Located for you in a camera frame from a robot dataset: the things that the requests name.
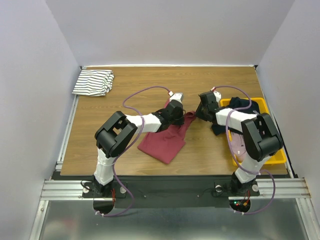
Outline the maroon tank top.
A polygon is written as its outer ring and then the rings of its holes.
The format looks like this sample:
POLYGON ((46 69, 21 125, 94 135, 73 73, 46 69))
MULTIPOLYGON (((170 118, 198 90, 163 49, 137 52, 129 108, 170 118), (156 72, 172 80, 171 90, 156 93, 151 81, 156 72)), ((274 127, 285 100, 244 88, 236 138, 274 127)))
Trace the maroon tank top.
MULTIPOLYGON (((152 114, 160 120, 160 109, 152 114)), ((156 132, 147 133, 137 148, 168 165, 186 144, 186 132, 195 119, 195 112, 189 111, 184 113, 184 124, 181 126, 165 125, 160 120, 159 129, 156 132)))

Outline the black white striped tank top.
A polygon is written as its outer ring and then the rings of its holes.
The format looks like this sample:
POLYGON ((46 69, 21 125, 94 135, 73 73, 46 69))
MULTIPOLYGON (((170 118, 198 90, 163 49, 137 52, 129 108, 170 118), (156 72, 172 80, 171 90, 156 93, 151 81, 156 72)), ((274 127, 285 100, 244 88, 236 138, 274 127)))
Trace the black white striped tank top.
POLYGON ((101 97, 113 88, 114 73, 112 70, 81 70, 72 94, 89 97, 101 97))

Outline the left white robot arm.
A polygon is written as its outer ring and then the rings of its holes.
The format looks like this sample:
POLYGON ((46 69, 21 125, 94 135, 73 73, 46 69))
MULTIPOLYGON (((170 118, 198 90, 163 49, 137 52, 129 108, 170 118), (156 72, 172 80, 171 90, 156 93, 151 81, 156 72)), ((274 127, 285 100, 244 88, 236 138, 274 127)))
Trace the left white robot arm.
POLYGON ((169 164, 185 145, 187 114, 180 95, 168 99, 165 106, 147 115, 125 115, 116 111, 95 133, 97 164, 93 191, 100 197, 115 194, 115 163, 140 137, 143 153, 169 164))

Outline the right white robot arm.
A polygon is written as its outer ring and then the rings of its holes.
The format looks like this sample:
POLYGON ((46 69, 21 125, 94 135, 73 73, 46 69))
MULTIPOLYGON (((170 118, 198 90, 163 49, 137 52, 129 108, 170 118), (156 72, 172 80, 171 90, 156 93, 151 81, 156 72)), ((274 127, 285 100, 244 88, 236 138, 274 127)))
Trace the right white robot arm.
POLYGON ((248 114, 232 108, 219 106, 221 94, 211 90, 199 95, 200 103, 196 117, 213 124, 242 133, 246 153, 242 163, 231 176, 230 189, 242 195, 254 184, 263 165, 283 148, 280 136, 268 113, 248 114))

